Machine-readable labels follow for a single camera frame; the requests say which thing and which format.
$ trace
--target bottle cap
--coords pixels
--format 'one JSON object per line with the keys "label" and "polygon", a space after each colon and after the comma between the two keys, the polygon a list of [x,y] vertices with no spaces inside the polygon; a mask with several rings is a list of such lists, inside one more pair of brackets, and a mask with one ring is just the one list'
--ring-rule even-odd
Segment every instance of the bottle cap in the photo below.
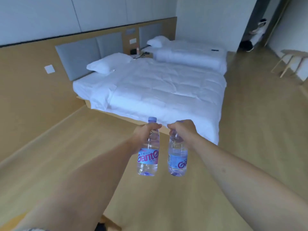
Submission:
{"label": "bottle cap", "polygon": [[148,121],[157,122],[157,118],[155,118],[155,117],[149,117]]}

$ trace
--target white pillow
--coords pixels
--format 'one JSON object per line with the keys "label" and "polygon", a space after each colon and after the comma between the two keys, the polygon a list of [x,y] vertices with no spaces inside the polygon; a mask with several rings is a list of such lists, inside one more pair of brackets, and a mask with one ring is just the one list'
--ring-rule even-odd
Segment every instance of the white pillow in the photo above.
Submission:
{"label": "white pillow", "polygon": [[151,45],[153,48],[161,48],[168,42],[170,42],[170,40],[167,37],[156,36],[153,39],[148,40],[147,44]]}
{"label": "white pillow", "polygon": [[129,55],[115,53],[104,57],[98,61],[90,63],[89,65],[87,65],[87,69],[109,75],[111,72],[114,72],[120,66],[130,63],[132,60],[133,58]]}

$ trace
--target forearm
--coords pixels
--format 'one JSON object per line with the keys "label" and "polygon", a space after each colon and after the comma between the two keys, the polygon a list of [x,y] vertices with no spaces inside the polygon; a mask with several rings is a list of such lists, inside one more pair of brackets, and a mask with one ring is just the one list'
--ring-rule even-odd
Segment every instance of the forearm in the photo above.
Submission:
{"label": "forearm", "polygon": [[193,137],[192,146],[225,196],[253,229],[307,228],[306,202],[282,183],[200,136]]}
{"label": "forearm", "polygon": [[82,165],[44,203],[37,206],[19,227],[39,227],[52,231],[94,230],[131,155],[139,148],[140,143],[130,138]]}

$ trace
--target wooden wall panel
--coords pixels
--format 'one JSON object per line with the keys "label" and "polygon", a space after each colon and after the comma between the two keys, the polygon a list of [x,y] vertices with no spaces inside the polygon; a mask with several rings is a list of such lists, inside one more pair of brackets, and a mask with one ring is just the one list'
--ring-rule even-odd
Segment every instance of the wooden wall panel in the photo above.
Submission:
{"label": "wooden wall panel", "polygon": [[[176,17],[0,48],[0,161],[84,105],[76,98],[56,45],[122,32],[129,54],[139,45],[138,27],[156,22],[163,23],[164,34],[175,35]],[[133,27],[136,32],[125,35]],[[132,38],[137,43],[130,45]],[[50,64],[56,72],[47,74],[44,67]]]}

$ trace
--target water bottle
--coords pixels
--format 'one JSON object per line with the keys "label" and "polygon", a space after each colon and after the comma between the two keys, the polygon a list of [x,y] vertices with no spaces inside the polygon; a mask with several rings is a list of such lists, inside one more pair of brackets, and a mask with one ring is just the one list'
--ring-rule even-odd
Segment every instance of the water bottle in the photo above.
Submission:
{"label": "water bottle", "polygon": [[168,153],[169,173],[176,177],[183,176],[186,173],[188,150],[176,130],[170,136]]}
{"label": "water bottle", "polygon": [[[156,122],[155,117],[149,117],[149,123]],[[154,176],[157,171],[159,153],[159,131],[152,130],[148,140],[138,152],[137,172],[144,176]]]}

